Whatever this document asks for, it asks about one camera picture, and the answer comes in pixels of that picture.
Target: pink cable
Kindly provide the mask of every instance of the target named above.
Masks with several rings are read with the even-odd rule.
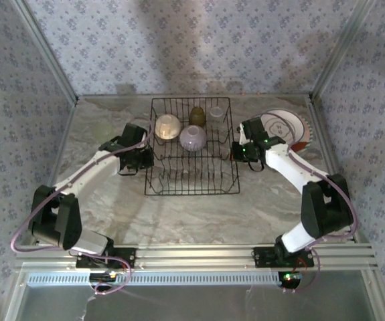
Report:
[[[133,276],[133,271],[132,271],[129,263],[127,261],[125,261],[124,259],[121,259],[120,257],[115,257],[115,256],[94,255],[94,254],[88,254],[88,253],[82,253],[82,255],[93,257],[95,259],[111,259],[113,261],[121,262],[122,264],[125,264],[125,266],[127,267],[128,276],[125,279],[124,283],[122,283],[121,285],[114,288],[112,284],[109,284],[106,282],[98,282],[97,285],[94,287],[95,294],[106,295],[106,294],[114,293],[114,292],[119,291],[120,289],[124,288],[131,281],[131,278]],[[109,287],[111,287],[111,289],[106,290],[106,291],[98,291],[98,287],[100,287],[100,286],[109,286]]]
[[[316,177],[320,178],[321,180],[325,181],[326,183],[328,183],[329,185],[331,185],[331,187],[333,187],[340,195],[341,197],[343,198],[343,200],[347,203],[347,206],[348,208],[350,209],[350,211],[352,212],[352,216],[353,216],[353,224],[352,224],[352,230],[346,234],[343,234],[343,235],[326,235],[325,237],[327,238],[331,238],[331,239],[345,239],[347,237],[351,237],[354,235],[354,233],[358,230],[358,215],[356,213],[356,210],[354,209],[354,205],[352,203],[352,201],[350,200],[350,198],[344,193],[344,191],[338,186],[336,185],[333,181],[331,181],[330,179],[328,179],[326,176],[320,174],[320,173],[317,173],[315,171],[313,171],[312,169],[310,169],[307,165],[304,165],[303,163],[301,163],[300,161],[298,161],[291,153],[291,147],[292,145],[295,144],[295,132],[293,131],[292,129],[292,126],[283,118],[283,117],[280,117],[279,115],[277,114],[273,114],[272,112],[265,112],[264,114],[268,114],[268,115],[271,115],[271,116],[274,116],[274,117],[277,117],[278,119],[280,119],[282,122],[285,123],[285,125],[287,126],[287,128],[289,129],[289,131],[291,132],[292,134],[292,143],[288,145],[287,147],[287,154],[289,156],[289,158],[296,164],[298,165],[299,167],[301,167],[304,171],[307,171],[308,173],[310,173],[311,175],[315,175]],[[313,243],[309,244],[308,247],[312,247],[313,245],[316,245],[318,243],[320,243],[321,241],[323,241],[322,238],[320,239],[316,239]]]
[[[350,211],[352,212],[352,216],[353,216],[353,225],[352,225],[352,230],[344,235],[326,235],[325,237],[328,237],[328,238],[332,238],[332,239],[344,239],[344,238],[347,238],[347,237],[351,237],[353,236],[353,234],[357,231],[358,229],[358,215],[356,213],[356,210],[354,209],[354,205],[352,203],[352,201],[350,200],[350,198],[344,193],[344,191],[338,186],[336,185],[333,181],[331,181],[330,179],[328,179],[326,176],[324,175],[321,175],[320,173],[317,173],[315,171],[313,171],[312,169],[310,169],[308,166],[304,165],[303,163],[301,163],[300,161],[298,161],[291,153],[291,147],[292,145],[294,145],[296,142],[295,142],[295,132],[293,131],[293,128],[292,126],[283,118],[283,117],[280,117],[279,115],[277,114],[273,114],[272,112],[265,112],[264,114],[268,114],[268,115],[271,115],[271,116],[274,116],[278,119],[280,119],[282,122],[285,123],[285,125],[287,126],[287,128],[289,129],[289,131],[291,132],[292,134],[292,143],[288,145],[287,147],[287,154],[289,156],[289,158],[296,164],[298,165],[299,167],[301,167],[304,171],[307,171],[308,173],[310,173],[311,175],[315,175],[316,177],[320,178],[321,180],[327,182],[329,185],[331,185],[340,195],[341,197],[343,198],[343,200],[347,203],[347,206],[349,207]],[[305,290],[308,290],[316,281],[317,281],[317,278],[319,277],[320,275],[320,271],[321,271],[321,264],[320,264],[320,257],[319,257],[319,254],[317,253],[317,251],[315,249],[313,249],[312,247],[320,242],[323,241],[323,238],[320,238],[320,239],[316,239],[314,242],[310,243],[305,249],[307,251],[311,251],[316,260],[317,260],[317,271],[316,271],[316,274],[313,278],[313,280],[307,284],[304,288],[301,288],[301,289],[286,289],[286,288],[283,288],[283,292],[289,292],[289,293],[296,293],[296,292],[303,292]]]
[[[315,272],[314,278],[311,280],[310,283],[308,283],[304,288],[301,289],[286,289],[283,288],[283,292],[289,292],[289,293],[297,293],[297,292],[304,292],[308,290],[319,278],[320,271],[321,271],[321,264],[320,264],[320,257],[319,254],[317,254],[317,251],[313,248],[306,247],[306,251],[311,251],[314,254],[315,259],[317,260],[317,271]]]
[[[133,150],[143,144],[146,144],[149,139],[151,139],[152,137],[152,134],[153,134],[153,123],[152,121],[146,119],[146,118],[134,118],[133,120],[146,120],[148,123],[149,123],[149,133],[148,135],[146,136],[146,138],[144,139],[144,141],[142,142],[138,142],[137,144],[134,144],[133,146],[130,146],[130,147],[125,147],[125,148],[121,148],[119,150],[116,150],[114,152],[111,152],[109,154],[106,154],[106,155],[103,155],[101,156],[99,159],[96,160],[95,163],[90,163],[88,166],[84,167],[77,175],[75,175],[70,181],[69,183],[70,184],[73,184],[74,182],[76,182],[83,174],[85,174],[86,172],[88,172],[95,164],[105,160],[106,158],[108,157],[111,157],[111,156],[114,156],[116,154],[119,154],[121,152],[128,152],[129,150]],[[28,252],[35,252],[35,251],[43,251],[43,250],[54,250],[54,249],[60,249],[59,247],[56,247],[56,246],[43,246],[43,247],[34,247],[32,249],[19,249],[16,247],[15,243],[18,239],[18,237],[21,235],[21,233],[23,232],[23,230],[26,229],[26,227],[28,226],[29,222],[39,213],[39,211],[41,211],[45,205],[47,205],[52,199],[54,199],[56,196],[58,196],[64,189],[66,189],[68,187],[68,184],[65,184],[64,186],[60,187],[57,191],[55,191],[54,193],[52,193],[50,196],[48,196],[46,199],[44,199],[42,201],[42,203],[40,203],[31,213],[29,216],[27,216],[27,218],[25,219],[25,221],[21,224],[21,226],[18,228],[18,230],[15,232],[15,234],[13,235],[12,237],[12,240],[11,240],[11,250],[14,251],[15,253],[28,253]]]

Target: black wire dish rack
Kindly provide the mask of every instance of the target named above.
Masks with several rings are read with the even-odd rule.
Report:
[[[218,106],[224,111],[219,120],[210,116],[210,108]],[[172,114],[189,125],[189,113],[201,107],[206,113],[207,142],[203,149],[190,152],[182,148],[179,137],[160,139],[154,134],[151,146],[154,166],[146,171],[145,195],[223,195],[240,192],[238,168],[230,161],[230,147],[234,140],[230,99],[208,98],[154,98],[151,104],[151,121]]]

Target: metal extrusion bar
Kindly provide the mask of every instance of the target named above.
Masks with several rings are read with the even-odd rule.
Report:
[[[61,138],[60,146],[58,147],[58,152],[56,155],[56,160],[54,162],[54,166],[51,170],[51,175],[48,179],[48,186],[52,186],[56,184],[58,173],[60,172],[60,167],[62,164],[63,159],[63,153],[64,149],[66,147],[67,138],[70,134],[70,129],[72,128],[73,123],[73,117],[76,112],[76,103],[73,104],[72,108],[70,109],[69,117],[67,119],[66,127],[63,132],[63,137]]]
[[[63,69],[59,65],[29,5],[24,0],[11,0],[11,3],[24,22],[24,27],[29,31],[33,42],[35,43],[39,52],[42,54],[42,57],[45,59],[49,69],[57,80],[57,83],[60,85],[70,103],[73,104],[76,102],[76,95],[74,93],[73,87],[70,85],[66,75],[63,72]]]
[[[142,272],[240,272],[256,271],[253,247],[271,245],[145,245],[138,246],[135,270]],[[321,269],[374,270],[374,252],[369,243],[332,243],[315,247]],[[24,272],[103,272],[102,269],[76,269],[76,258],[64,251],[19,254],[17,267]],[[258,269],[289,271],[289,268]]]
[[[327,85],[330,83],[332,76],[338,69],[338,66],[350,48],[354,37],[362,27],[366,16],[374,5],[374,2],[375,0],[358,0],[356,3],[352,15],[345,24],[345,27],[343,28],[343,31],[339,36],[330,57],[323,67],[323,71],[316,80],[312,91],[313,101],[316,101],[321,97]]]
[[[328,132],[324,129],[325,119],[323,117],[323,113],[319,112],[321,110],[321,101],[316,100],[312,103],[310,98],[306,98],[305,101],[309,109],[317,137],[320,137],[320,147],[327,169],[329,173],[335,173],[339,169],[339,165],[337,164],[337,158],[334,151],[328,146],[330,145],[331,140]],[[360,233],[360,231],[357,231],[354,234],[354,239],[357,242],[367,242],[366,238]],[[364,270],[362,271],[362,277],[369,299],[373,302],[372,309],[376,319],[385,321],[385,287],[382,283],[380,270]]]
[[[14,286],[11,287],[8,298],[11,298],[9,304],[4,305],[1,315],[4,316],[3,320],[10,321],[16,320],[21,306],[22,299],[24,297],[25,285],[28,278],[28,273],[19,272],[14,276]]]

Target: blue floral wallpaper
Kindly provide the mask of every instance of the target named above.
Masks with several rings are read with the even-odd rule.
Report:
[[[28,2],[79,95],[308,92],[356,3]]]
[[[385,0],[371,10],[322,103],[362,231],[385,279]]]
[[[0,0],[0,309],[13,232],[55,161],[70,106],[9,0]]]

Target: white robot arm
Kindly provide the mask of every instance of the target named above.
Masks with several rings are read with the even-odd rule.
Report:
[[[127,124],[122,136],[100,146],[90,161],[73,175],[53,187],[40,186],[35,191],[32,210],[55,191],[61,189],[61,193],[29,222],[31,234],[62,249],[94,255],[101,255],[113,246],[106,236],[82,228],[79,207],[109,177],[135,175],[138,170],[153,166],[152,149],[140,144],[146,135],[145,129]],[[137,144],[137,148],[117,152]]]
[[[352,213],[342,197],[319,178],[334,182],[348,196],[347,183],[340,174],[329,175],[315,168],[289,150],[283,139],[269,137],[260,117],[242,122],[239,132],[239,142],[232,143],[232,160],[261,162],[262,168],[266,165],[275,169],[302,194],[301,222],[276,240],[280,260],[295,255],[317,238],[353,223]]]

